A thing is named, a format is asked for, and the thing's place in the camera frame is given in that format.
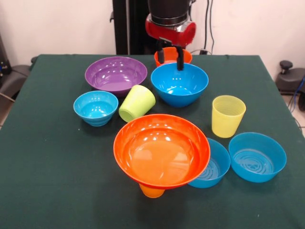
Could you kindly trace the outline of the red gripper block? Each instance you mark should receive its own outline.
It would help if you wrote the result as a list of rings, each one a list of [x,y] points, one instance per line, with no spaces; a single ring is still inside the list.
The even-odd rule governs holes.
[[[179,26],[161,26],[152,21],[149,14],[145,21],[145,29],[149,36],[158,40],[157,42],[157,59],[160,64],[164,63],[163,40],[176,45],[177,70],[182,71],[184,68],[183,48],[193,42],[196,33],[196,23],[187,19]]]

